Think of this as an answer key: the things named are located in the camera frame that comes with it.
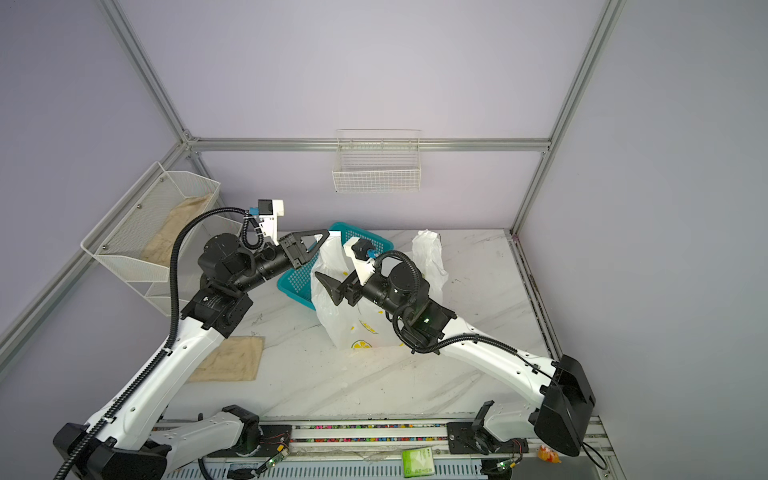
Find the white plastic bag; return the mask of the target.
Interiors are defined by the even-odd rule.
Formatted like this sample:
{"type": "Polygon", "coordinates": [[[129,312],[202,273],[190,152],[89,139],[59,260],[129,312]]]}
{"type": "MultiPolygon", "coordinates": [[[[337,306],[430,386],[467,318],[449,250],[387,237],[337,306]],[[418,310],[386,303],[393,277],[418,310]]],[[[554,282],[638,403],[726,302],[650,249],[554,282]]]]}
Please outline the white plastic bag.
{"type": "MultiPolygon", "coordinates": [[[[394,247],[386,239],[376,239],[361,228],[338,222],[330,228],[329,239],[321,247],[310,272],[322,272],[343,281],[354,272],[351,259],[343,245],[352,237],[369,238],[377,252],[394,247]]],[[[411,258],[429,283],[429,296],[441,303],[443,287],[449,275],[444,269],[440,235],[421,230],[402,252],[411,258]]],[[[360,300],[355,306],[340,303],[335,306],[320,282],[313,275],[310,281],[311,300],[317,317],[334,345],[341,350],[360,348],[396,347],[402,343],[392,330],[383,310],[368,300],[360,300]]]]}

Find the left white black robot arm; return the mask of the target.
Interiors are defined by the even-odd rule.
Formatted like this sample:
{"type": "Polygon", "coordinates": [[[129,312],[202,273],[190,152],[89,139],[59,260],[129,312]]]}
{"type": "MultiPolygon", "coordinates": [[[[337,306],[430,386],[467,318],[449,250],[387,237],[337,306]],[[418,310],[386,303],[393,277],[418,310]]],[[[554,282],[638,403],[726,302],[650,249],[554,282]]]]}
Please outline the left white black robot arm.
{"type": "Polygon", "coordinates": [[[181,387],[252,307],[250,291],[307,265],[329,236],[326,230],[296,232],[258,250],[234,234],[211,238],[198,259],[200,288],[185,306],[173,307],[165,342],[86,423],[67,423],[55,435],[53,445],[63,458],[56,478],[160,479],[211,453],[257,451],[260,419],[237,405],[179,429],[153,429],[181,387]]]}

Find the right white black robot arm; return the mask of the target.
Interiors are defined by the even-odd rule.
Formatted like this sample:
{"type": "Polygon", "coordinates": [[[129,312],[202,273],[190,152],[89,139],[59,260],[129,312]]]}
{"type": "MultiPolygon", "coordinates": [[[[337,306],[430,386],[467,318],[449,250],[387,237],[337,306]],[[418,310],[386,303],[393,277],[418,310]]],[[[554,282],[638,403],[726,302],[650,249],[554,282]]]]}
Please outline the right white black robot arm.
{"type": "Polygon", "coordinates": [[[563,455],[576,457],[585,448],[596,398],[577,359],[536,356],[482,333],[430,298],[428,281],[411,261],[397,263],[388,274],[375,268],[367,280],[357,273],[344,280],[321,272],[315,277],[335,305],[376,305],[412,353],[460,360],[523,399],[517,409],[503,410],[492,401],[480,408],[474,429],[481,448],[529,434],[563,455]]]}

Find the lower white mesh shelf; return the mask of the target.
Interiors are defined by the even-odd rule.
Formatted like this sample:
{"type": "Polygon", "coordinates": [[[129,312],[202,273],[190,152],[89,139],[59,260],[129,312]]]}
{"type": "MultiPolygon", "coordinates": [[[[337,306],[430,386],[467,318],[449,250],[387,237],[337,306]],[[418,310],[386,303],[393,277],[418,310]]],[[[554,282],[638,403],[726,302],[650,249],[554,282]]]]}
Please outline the lower white mesh shelf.
{"type": "MultiPolygon", "coordinates": [[[[141,295],[164,315],[170,314],[170,266],[152,264],[140,259],[142,251],[151,238],[163,225],[151,230],[147,241],[131,245],[122,257],[126,259],[124,266],[119,268],[123,280],[141,291],[141,295]]],[[[230,220],[223,215],[211,216],[197,225],[185,238],[180,250],[177,267],[177,285],[180,307],[183,307],[200,288],[202,270],[198,266],[198,258],[205,244],[214,236],[224,233],[238,234],[240,223],[230,220]]]]}

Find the white mesh shelf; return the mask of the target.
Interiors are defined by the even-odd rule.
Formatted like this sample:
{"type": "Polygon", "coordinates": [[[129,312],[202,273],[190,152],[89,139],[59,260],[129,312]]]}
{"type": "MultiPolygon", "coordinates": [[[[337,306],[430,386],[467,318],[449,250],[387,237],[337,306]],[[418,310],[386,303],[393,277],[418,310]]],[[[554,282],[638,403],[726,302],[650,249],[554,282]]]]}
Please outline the white mesh shelf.
{"type": "MultiPolygon", "coordinates": [[[[123,280],[141,291],[141,295],[164,315],[170,314],[170,266],[152,264],[140,259],[142,251],[151,238],[163,225],[151,230],[147,241],[131,245],[122,257],[126,259],[124,266],[119,268],[123,280]]],[[[197,225],[185,238],[180,250],[177,267],[177,285],[180,307],[183,307],[200,288],[202,270],[198,266],[198,258],[205,244],[214,236],[224,233],[238,234],[240,223],[230,220],[223,215],[211,216],[197,225]]]]}
{"type": "Polygon", "coordinates": [[[154,163],[105,217],[86,235],[83,251],[124,282],[165,282],[169,267],[143,258],[171,211],[185,200],[203,199],[209,209],[220,183],[154,163]]]}

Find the beige glove on table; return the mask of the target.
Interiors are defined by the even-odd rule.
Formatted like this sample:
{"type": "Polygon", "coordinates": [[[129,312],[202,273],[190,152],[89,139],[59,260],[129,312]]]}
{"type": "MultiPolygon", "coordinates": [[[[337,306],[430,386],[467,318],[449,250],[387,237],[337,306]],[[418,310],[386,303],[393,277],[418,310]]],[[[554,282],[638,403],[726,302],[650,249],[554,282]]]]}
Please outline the beige glove on table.
{"type": "Polygon", "coordinates": [[[254,381],[258,374],[264,344],[263,337],[230,337],[206,357],[187,382],[254,381]]]}

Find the beige glove in shelf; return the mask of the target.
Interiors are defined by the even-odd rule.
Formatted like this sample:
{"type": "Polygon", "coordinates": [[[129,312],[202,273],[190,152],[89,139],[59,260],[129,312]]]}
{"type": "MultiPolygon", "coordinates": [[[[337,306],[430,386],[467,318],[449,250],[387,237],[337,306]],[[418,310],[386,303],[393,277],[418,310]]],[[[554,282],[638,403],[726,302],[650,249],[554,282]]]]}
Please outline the beige glove in shelf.
{"type": "Polygon", "coordinates": [[[142,251],[140,259],[152,264],[170,266],[174,243],[182,229],[206,210],[212,195],[190,197],[173,207],[158,232],[142,251]]]}

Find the upper white mesh shelf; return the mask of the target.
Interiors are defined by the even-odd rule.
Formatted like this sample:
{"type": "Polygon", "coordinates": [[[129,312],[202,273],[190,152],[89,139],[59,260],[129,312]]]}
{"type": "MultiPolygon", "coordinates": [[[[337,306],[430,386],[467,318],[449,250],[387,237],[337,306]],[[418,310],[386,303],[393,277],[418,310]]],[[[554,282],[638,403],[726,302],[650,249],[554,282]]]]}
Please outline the upper white mesh shelf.
{"type": "Polygon", "coordinates": [[[83,251],[124,282],[165,282],[169,267],[143,258],[171,211],[185,200],[203,199],[209,209],[220,183],[154,163],[105,217],[86,235],[83,251]]]}

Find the green small box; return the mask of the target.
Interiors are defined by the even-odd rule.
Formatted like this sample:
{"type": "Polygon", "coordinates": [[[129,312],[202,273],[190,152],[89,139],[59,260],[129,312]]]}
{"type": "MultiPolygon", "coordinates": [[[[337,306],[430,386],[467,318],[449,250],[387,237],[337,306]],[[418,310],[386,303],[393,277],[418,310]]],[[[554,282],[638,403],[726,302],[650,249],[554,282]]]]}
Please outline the green small box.
{"type": "Polygon", "coordinates": [[[401,458],[403,477],[406,479],[436,474],[433,450],[429,447],[405,450],[401,458]]]}

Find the aluminium mounting rail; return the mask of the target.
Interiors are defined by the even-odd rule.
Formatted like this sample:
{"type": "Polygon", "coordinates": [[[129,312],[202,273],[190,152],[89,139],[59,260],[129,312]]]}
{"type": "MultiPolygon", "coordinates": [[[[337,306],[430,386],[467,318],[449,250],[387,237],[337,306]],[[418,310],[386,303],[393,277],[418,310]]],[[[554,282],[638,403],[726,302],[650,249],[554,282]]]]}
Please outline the aluminium mounting rail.
{"type": "MultiPolygon", "coordinates": [[[[287,449],[283,446],[278,451],[288,451],[291,458],[388,458],[401,451],[429,447],[436,457],[509,457],[520,454],[457,454],[449,452],[446,425],[449,422],[471,422],[459,419],[422,419],[422,420],[350,420],[350,421],[262,421],[261,424],[290,424],[293,427],[291,441],[287,449]]],[[[182,429],[191,428],[193,420],[160,420],[152,425],[150,439],[156,443],[168,440],[182,440],[182,429]]],[[[532,434],[524,437],[529,445],[529,452],[524,456],[537,456],[543,442],[532,434]]],[[[599,453],[608,460],[616,457],[616,452],[608,439],[602,422],[598,418],[590,420],[585,444],[594,450],[589,454],[599,460],[599,453]]]]}

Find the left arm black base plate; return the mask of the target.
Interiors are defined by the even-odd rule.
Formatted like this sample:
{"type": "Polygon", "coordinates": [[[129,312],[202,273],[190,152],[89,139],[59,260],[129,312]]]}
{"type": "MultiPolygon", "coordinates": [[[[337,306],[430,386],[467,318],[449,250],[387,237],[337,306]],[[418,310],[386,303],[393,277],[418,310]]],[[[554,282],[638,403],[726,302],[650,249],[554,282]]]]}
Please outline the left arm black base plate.
{"type": "Polygon", "coordinates": [[[290,424],[260,424],[258,436],[251,436],[245,446],[234,446],[208,454],[208,458],[269,458],[278,448],[288,448],[293,427],[290,424]]]}

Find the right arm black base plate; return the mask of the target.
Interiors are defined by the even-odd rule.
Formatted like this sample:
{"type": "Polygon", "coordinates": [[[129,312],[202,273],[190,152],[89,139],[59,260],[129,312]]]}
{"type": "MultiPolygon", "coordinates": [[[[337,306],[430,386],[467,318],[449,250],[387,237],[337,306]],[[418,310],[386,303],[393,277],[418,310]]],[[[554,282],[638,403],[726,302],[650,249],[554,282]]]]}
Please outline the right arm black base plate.
{"type": "Polygon", "coordinates": [[[449,452],[457,454],[526,454],[529,445],[524,438],[500,441],[484,426],[473,422],[449,422],[446,425],[449,452]]]}

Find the orange toy right rail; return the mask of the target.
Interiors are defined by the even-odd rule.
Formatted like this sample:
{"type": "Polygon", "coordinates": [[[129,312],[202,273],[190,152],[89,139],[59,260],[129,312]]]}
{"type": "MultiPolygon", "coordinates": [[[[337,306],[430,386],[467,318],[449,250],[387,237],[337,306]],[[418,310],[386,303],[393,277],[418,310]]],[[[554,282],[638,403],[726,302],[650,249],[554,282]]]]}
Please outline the orange toy right rail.
{"type": "Polygon", "coordinates": [[[561,458],[559,454],[548,446],[541,445],[537,451],[537,457],[550,464],[560,464],[561,458]]]}

